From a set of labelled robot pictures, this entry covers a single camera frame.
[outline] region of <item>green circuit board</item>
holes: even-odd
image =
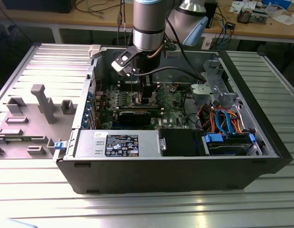
[[[136,130],[154,130],[160,128],[185,129],[189,128],[185,119],[183,108],[181,106],[182,94],[181,91],[170,92],[172,85],[162,86],[156,94],[156,100],[153,104],[146,107],[158,106],[158,110],[139,110],[140,112],[149,112],[155,117],[151,118],[151,123],[148,126],[135,128]],[[138,92],[119,91],[117,87],[110,87],[105,91],[105,108],[100,108],[100,120],[102,129],[128,129],[124,126],[119,126],[117,120],[114,119],[114,114],[121,112],[127,107],[136,106],[136,100],[139,99]]]

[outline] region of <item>blue plastic latch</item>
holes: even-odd
[[[93,98],[93,94],[91,92],[88,92],[88,98]]]
[[[253,134],[249,135],[250,140],[254,143],[256,141],[256,138]]]
[[[54,149],[55,150],[64,150],[64,149],[66,149],[66,146],[67,146],[67,141],[56,142],[54,144]]]
[[[83,127],[83,128],[87,127],[86,122],[84,120],[81,121],[81,127]]]
[[[207,143],[211,142],[211,139],[210,139],[210,137],[209,137],[208,134],[206,134],[206,136],[205,136],[205,140],[206,140]]]
[[[223,136],[220,134],[206,134],[205,140],[207,143],[209,142],[219,143],[224,141]]]
[[[85,114],[89,114],[89,112],[90,112],[90,110],[87,109],[87,108],[85,108],[84,113],[85,113]]]

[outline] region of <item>black cable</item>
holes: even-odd
[[[104,9],[100,9],[100,10],[85,11],[85,10],[81,10],[81,9],[79,9],[77,7],[78,4],[81,3],[81,2],[83,2],[83,1],[85,1],[85,0],[80,0],[78,3],[75,4],[75,9],[78,10],[78,11],[80,11],[80,12],[83,12],[83,13],[97,13],[97,12],[105,11],[105,10],[108,10],[108,9],[111,9],[111,8],[114,8],[114,7],[117,7],[117,6],[120,6],[120,4],[118,4],[118,5],[110,6],[108,8],[104,8]]]
[[[152,70],[148,73],[144,73],[144,74],[133,74],[133,76],[147,76],[147,75],[151,75],[151,74],[155,74],[157,72],[160,72],[160,71],[163,71],[163,70],[169,70],[169,69],[172,69],[172,70],[179,70],[179,71],[182,71],[184,73],[186,73],[187,75],[190,75],[191,77],[197,79],[197,80],[200,80],[200,81],[206,81],[205,78],[201,78],[199,75],[195,75],[193,73],[191,73],[190,71],[188,70],[185,70],[185,69],[182,69],[182,68],[179,68],[179,67],[175,67],[175,66],[166,66],[166,67],[162,67],[162,68],[158,68],[158,69],[155,69],[155,70]]]
[[[286,70],[286,68],[289,66],[289,64],[294,58],[294,45],[291,47],[291,44],[290,44],[290,50],[288,53],[289,53],[288,56],[284,59],[284,62],[281,66],[281,73],[283,73]]]
[[[18,29],[19,29],[19,31],[31,42],[31,44],[33,43],[33,41],[19,28],[19,26],[18,25],[16,25],[15,24],[15,22],[11,19],[11,18],[9,18],[9,16],[4,12],[4,10],[2,9],[2,7],[1,7],[1,5],[0,5],[0,10],[1,10],[1,12],[6,16],[6,18],[7,19],[9,19],[10,20],[10,22],[12,22]]]
[[[16,46],[16,45],[11,45],[11,44],[9,43],[9,41],[8,41],[8,37],[5,36],[4,33],[3,33],[1,30],[0,30],[0,33],[3,35],[5,42],[7,43],[7,45],[8,45],[10,48],[14,47],[14,48],[17,48],[18,50],[20,50],[20,51],[26,53],[25,50],[22,50],[22,49],[19,48],[18,46]],[[13,51],[14,54],[17,55],[18,57],[23,58],[23,55],[18,54],[13,48],[12,48],[12,51]]]
[[[196,122],[194,122],[193,120],[191,120],[190,118],[189,118],[189,116],[191,116],[191,115],[196,115],[197,113],[190,113],[189,115],[187,115],[187,118],[188,118],[188,120],[190,120],[192,123],[194,123],[194,125],[195,125],[195,127],[196,128],[200,128],[199,126],[198,126],[198,121],[200,120],[200,119],[198,119]]]
[[[103,6],[103,5],[106,5],[107,3],[109,3],[110,0],[107,0],[106,3],[101,3],[101,4],[94,4],[92,6],[90,6],[90,8],[94,7],[94,6]]]
[[[203,76],[199,71],[197,71],[197,70],[194,68],[193,64],[192,64],[192,63],[189,61],[189,59],[187,58],[187,56],[186,56],[186,54],[185,54],[185,52],[184,52],[184,49],[183,49],[182,46],[181,46],[180,39],[179,39],[179,37],[177,36],[177,33],[176,33],[176,31],[174,30],[174,27],[172,26],[172,24],[170,23],[170,21],[168,20],[167,17],[166,17],[166,21],[167,21],[167,23],[169,24],[169,26],[170,26],[170,28],[171,28],[171,30],[172,30],[172,32],[173,32],[173,34],[174,34],[174,36],[175,36],[175,38],[176,38],[176,40],[177,40],[177,43],[178,43],[178,45],[179,45],[179,47],[180,47],[180,51],[181,51],[181,53],[183,54],[185,60],[187,61],[187,63],[189,64],[189,66],[195,71],[195,73],[197,73],[197,74],[199,75],[199,79],[198,79],[198,80],[201,80],[202,82],[205,83],[207,80],[204,78],[204,76]]]
[[[189,118],[189,115],[187,115],[186,110],[185,110],[185,102],[186,102],[186,98],[187,98],[187,94],[188,94],[188,93],[190,93],[190,91],[187,91],[187,90],[186,90],[186,92],[185,92],[185,97],[184,97],[184,100],[183,100],[183,111],[184,111],[184,115],[185,115],[185,117],[187,117],[187,119],[188,119],[191,123],[194,124],[194,126],[195,126],[196,128],[198,128],[197,125],[196,125],[196,123],[195,123],[193,120],[191,120],[191,119]]]
[[[117,35],[116,35],[116,40],[117,40],[117,45],[119,46],[119,30],[120,30],[120,26],[123,23],[123,14],[122,14],[122,4],[123,4],[123,0],[120,0],[120,4],[119,4],[119,12],[117,15]]]
[[[187,76],[184,76],[184,75],[180,75],[180,76],[175,77],[174,80],[173,80],[172,82],[175,83],[175,80],[178,79],[178,78],[180,78],[180,77],[183,77],[183,78],[187,79],[187,81],[188,81],[189,83],[192,83],[192,82],[190,81],[190,79],[189,79]]]
[[[117,35],[116,35],[116,40],[117,40],[118,46],[119,46],[119,30],[120,30],[120,26],[118,26],[118,28],[117,28]]]
[[[217,14],[217,15],[219,15],[219,16],[221,16],[222,17],[222,22],[223,22],[223,24],[225,25],[226,23],[227,23],[227,20],[226,20],[226,18],[223,16],[223,14],[222,14],[222,10],[219,8],[220,7],[220,5],[218,4],[217,5],[217,9],[219,10],[219,12],[220,13],[216,13],[215,12],[215,14]],[[219,27],[222,29],[222,31],[221,31],[221,33],[219,34],[219,36],[218,36],[218,38],[217,38],[217,40],[215,41],[215,42],[213,42],[213,45],[209,48],[209,49],[212,49],[214,46],[218,46],[218,39],[220,38],[220,36],[222,35],[222,33],[223,33],[223,28],[221,27],[221,25],[220,24],[218,24],[219,25]]]
[[[131,30],[131,33],[129,35],[127,46],[130,46],[132,36],[133,36],[133,29]]]
[[[124,30],[124,45],[127,46],[127,33],[126,33],[126,4],[123,0],[123,30]]]
[[[224,21],[224,19],[226,20],[226,18],[223,16],[223,15],[221,15],[221,14],[219,14],[219,13],[215,13],[215,14],[218,14],[218,15],[220,15],[220,16],[222,16],[222,21]],[[217,46],[219,46],[222,42],[223,42],[223,39],[218,43],[218,39],[220,38],[220,36],[222,35],[222,33],[223,33],[223,28],[220,26],[220,28],[222,29],[221,30],[221,33],[219,34],[219,36],[216,38],[217,40],[216,41],[213,41],[213,45],[209,48],[209,49],[212,49],[214,46],[217,48]],[[227,49],[228,49],[228,47],[229,47],[229,44],[230,44],[230,42],[231,42],[231,39],[232,39],[232,35],[233,35],[233,33],[234,33],[234,30],[233,29],[230,29],[230,36],[229,37],[227,37],[226,39],[225,39],[225,41],[227,41],[228,39],[230,39],[230,41],[229,42],[225,42],[225,44],[224,44],[224,46],[226,45],[226,44],[228,44],[228,46],[227,46]]]

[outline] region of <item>gray plastic peg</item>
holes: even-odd
[[[36,96],[41,109],[43,110],[43,114],[47,119],[49,124],[53,124],[55,122],[55,117],[52,111],[52,108],[48,104],[48,100],[44,94],[44,90],[46,88],[42,84],[34,84],[31,88],[31,93]]]

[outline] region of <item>sticker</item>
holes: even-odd
[[[94,138],[105,138],[107,137],[108,132],[95,132],[94,133]]]
[[[105,155],[107,157],[138,156],[138,135],[107,135]]]

